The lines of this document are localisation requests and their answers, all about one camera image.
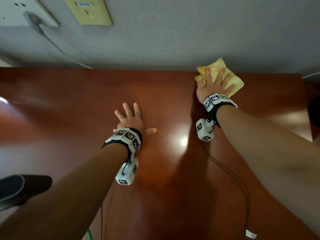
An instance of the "wall plate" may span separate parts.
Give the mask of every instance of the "wall plate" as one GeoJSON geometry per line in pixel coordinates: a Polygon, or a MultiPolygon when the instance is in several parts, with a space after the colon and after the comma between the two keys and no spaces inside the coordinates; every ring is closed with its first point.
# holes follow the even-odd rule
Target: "wall plate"
{"type": "Polygon", "coordinates": [[[112,25],[103,0],[65,0],[82,25],[112,25]]]}
{"type": "Polygon", "coordinates": [[[29,26],[24,11],[38,15],[49,27],[58,27],[58,23],[37,0],[0,0],[0,26],[29,26]]]}

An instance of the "human arm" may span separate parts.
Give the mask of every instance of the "human arm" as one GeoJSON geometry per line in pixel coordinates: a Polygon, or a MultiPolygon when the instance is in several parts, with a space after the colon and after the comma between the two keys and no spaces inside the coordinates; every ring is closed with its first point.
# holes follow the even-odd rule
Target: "human arm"
{"type": "MultiPolygon", "coordinates": [[[[198,81],[200,102],[213,94],[228,95],[224,70],[214,84],[198,81]]],[[[306,225],[320,234],[320,148],[269,121],[230,105],[221,106],[217,120],[233,147],[242,155],[265,188],[306,225]]]]}
{"type": "MultiPolygon", "coordinates": [[[[144,130],[136,103],[135,116],[126,103],[123,107],[127,117],[115,111],[118,128],[138,129],[144,139],[156,132],[154,128],[144,130]]],[[[127,157],[124,145],[107,145],[7,218],[0,225],[0,239],[82,239],[127,157]]]]}

